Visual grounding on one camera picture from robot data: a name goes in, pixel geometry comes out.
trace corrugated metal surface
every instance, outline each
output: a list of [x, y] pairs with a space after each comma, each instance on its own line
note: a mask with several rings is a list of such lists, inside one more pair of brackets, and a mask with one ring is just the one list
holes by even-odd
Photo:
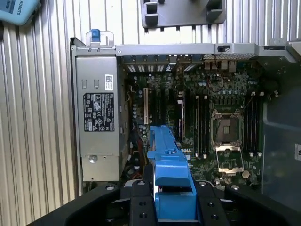
[[137, 0], [45, 0], [33, 26], [6, 25], [0, 59], [0, 225], [25, 225], [76, 196], [69, 38], [110, 30], [115, 44], [301, 37], [299, 0], [227, 0], [221, 25], [145, 33]]

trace power supply label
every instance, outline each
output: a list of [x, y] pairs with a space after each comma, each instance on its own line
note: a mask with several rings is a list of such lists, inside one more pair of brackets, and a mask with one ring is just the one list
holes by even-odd
[[84, 94], [85, 132], [113, 132], [114, 94]]

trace blue plastic tab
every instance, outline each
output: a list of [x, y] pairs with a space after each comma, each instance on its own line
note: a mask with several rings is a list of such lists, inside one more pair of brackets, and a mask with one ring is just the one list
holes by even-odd
[[92, 42], [100, 42], [100, 31], [98, 29], [91, 30]]

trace pcie slot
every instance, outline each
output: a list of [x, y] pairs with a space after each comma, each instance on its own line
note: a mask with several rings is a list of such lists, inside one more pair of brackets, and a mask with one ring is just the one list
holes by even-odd
[[170, 105], [174, 105], [174, 91], [172, 89], [169, 90], [168, 101]]
[[144, 124], [149, 124], [149, 88], [143, 88]]
[[178, 104], [178, 136], [179, 136], [179, 140], [180, 142], [183, 142], [183, 138], [184, 138], [184, 100], [183, 99], [178, 99], [177, 100], [177, 104]]
[[190, 101], [190, 89], [185, 90], [185, 98], [184, 98], [184, 109], [185, 109], [185, 127], [190, 129], [192, 118], [190, 118], [191, 113], [191, 101]]
[[151, 112], [151, 115], [152, 115], [152, 125], [154, 126], [159, 126], [158, 125], [158, 110], [157, 110], [157, 107], [158, 107], [158, 104], [157, 104], [157, 101], [158, 101], [158, 98], [157, 98], [157, 92], [156, 90], [153, 90], [152, 94], [151, 94], [151, 105], [150, 105], [150, 112]]
[[161, 125], [165, 125], [166, 120], [166, 102], [165, 102], [165, 90], [160, 90], [160, 122]]
[[175, 126], [175, 138], [177, 141], [181, 141], [181, 130], [180, 130], [180, 122], [181, 122], [181, 106], [178, 104], [178, 99], [174, 99], [174, 126]]
[[210, 148], [210, 130], [209, 130], [209, 124], [211, 120], [211, 115], [210, 115], [210, 101], [209, 101], [209, 96], [205, 96], [205, 104], [206, 104], [206, 154], [209, 155], [209, 148]]
[[200, 156], [200, 102], [199, 96], [195, 96], [195, 103], [194, 103], [194, 154]]
[[205, 99], [204, 96], [202, 96], [201, 99], [201, 153], [205, 154], [206, 153], [206, 143], [207, 143], [207, 134], [206, 134], [206, 104], [205, 104]]

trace sticker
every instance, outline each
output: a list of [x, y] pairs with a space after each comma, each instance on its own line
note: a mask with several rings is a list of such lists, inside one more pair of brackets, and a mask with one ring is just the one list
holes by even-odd
[[113, 91], [113, 75], [112, 74], [105, 75], [104, 90], [105, 91]]
[[295, 160], [301, 161], [301, 145], [295, 144]]
[[83, 101], [85, 132], [115, 131], [113, 93], [86, 93]]

